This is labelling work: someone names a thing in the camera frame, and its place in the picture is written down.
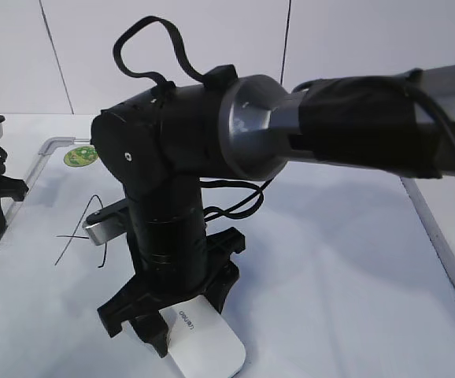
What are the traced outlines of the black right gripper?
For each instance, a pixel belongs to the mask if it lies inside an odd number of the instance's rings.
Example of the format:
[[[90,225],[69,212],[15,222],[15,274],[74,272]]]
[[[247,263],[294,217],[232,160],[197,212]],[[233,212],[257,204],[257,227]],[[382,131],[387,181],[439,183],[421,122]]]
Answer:
[[[162,309],[204,296],[221,314],[226,297],[239,278],[231,261],[245,250],[245,236],[235,228],[206,236],[193,247],[200,255],[184,254],[173,265],[137,269],[135,275],[104,305],[98,315],[109,336],[131,324],[136,335],[160,358],[168,355],[168,324]]]

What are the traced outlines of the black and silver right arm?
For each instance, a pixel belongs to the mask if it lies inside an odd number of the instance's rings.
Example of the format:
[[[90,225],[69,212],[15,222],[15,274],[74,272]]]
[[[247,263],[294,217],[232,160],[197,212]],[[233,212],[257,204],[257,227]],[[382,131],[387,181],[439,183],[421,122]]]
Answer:
[[[161,310],[203,296],[221,311],[239,278],[231,256],[243,234],[206,232],[210,217],[235,213],[204,207],[202,190],[246,184],[262,195],[261,182],[290,161],[455,176],[455,65],[293,91],[219,67],[193,86],[166,83],[101,111],[91,142],[125,194],[96,221],[120,222],[135,270],[98,315],[110,336],[129,323],[165,356]]]

